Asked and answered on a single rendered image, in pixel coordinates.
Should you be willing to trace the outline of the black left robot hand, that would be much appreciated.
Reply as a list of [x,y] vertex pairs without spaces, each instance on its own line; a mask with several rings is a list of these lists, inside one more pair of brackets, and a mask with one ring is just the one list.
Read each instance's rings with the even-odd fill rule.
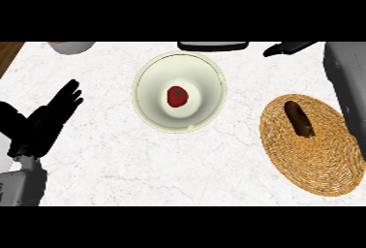
[[10,139],[7,155],[41,158],[56,141],[77,107],[83,103],[78,81],[72,79],[50,103],[24,116],[6,102],[0,102],[0,133]]

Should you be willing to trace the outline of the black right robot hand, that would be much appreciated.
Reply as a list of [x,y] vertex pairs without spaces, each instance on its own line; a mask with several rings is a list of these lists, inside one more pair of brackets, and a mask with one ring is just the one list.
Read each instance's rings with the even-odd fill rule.
[[263,52],[263,56],[269,57],[277,54],[292,55],[311,45],[314,45],[314,42],[282,42]]

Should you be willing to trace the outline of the pale green bowl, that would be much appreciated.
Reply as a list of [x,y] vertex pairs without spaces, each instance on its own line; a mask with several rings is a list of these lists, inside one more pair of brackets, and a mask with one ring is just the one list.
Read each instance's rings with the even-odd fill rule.
[[[187,92],[187,102],[174,108],[170,88]],[[173,51],[153,58],[134,78],[133,107],[156,130],[180,134],[201,129],[221,111],[226,101],[226,79],[212,60],[189,51]]]

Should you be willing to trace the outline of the grey round bowl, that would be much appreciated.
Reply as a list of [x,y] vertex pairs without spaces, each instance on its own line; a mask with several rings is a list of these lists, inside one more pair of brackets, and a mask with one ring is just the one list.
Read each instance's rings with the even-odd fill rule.
[[52,49],[62,55],[75,55],[84,52],[94,42],[50,42]]

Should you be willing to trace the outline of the red tomato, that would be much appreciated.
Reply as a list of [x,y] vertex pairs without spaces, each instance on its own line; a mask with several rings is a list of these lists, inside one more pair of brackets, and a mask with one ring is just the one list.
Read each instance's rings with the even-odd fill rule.
[[189,100],[187,91],[180,86],[171,86],[167,90],[167,103],[173,108],[180,108]]

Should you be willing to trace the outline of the woven wicker placemat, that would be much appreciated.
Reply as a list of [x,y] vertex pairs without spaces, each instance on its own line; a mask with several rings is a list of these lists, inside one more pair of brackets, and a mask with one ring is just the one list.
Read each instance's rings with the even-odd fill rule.
[[[314,131],[311,138],[297,134],[285,113],[288,101],[304,111]],[[300,94],[279,96],[260,116],[260,139],[277,171],[304,191],[336,197],[356,189],[366,161],[344,117],[326,103]]]

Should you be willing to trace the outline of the black and grey appliance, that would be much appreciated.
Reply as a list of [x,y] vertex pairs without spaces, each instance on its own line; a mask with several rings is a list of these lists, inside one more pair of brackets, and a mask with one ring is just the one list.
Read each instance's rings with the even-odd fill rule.
[[248,42],[179,42],[177,46],[187,51],[232,51],[248,47]]

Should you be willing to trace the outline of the dark brown oblong vegetable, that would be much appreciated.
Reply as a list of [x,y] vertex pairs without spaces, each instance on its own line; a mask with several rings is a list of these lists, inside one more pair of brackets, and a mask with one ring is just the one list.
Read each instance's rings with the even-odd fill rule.
[[285,103],[285,113],[292,123],[297,135],[305,138],[313,137],[314,131],[311,128],[311,124],[297,102],[288,101]]

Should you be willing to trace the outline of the brown wooden board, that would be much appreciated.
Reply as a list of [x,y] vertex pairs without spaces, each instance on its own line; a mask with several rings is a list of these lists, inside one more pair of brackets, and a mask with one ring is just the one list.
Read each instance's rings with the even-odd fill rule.
[[0,77],[6,73],[22,47],[24,42],[0,42]]

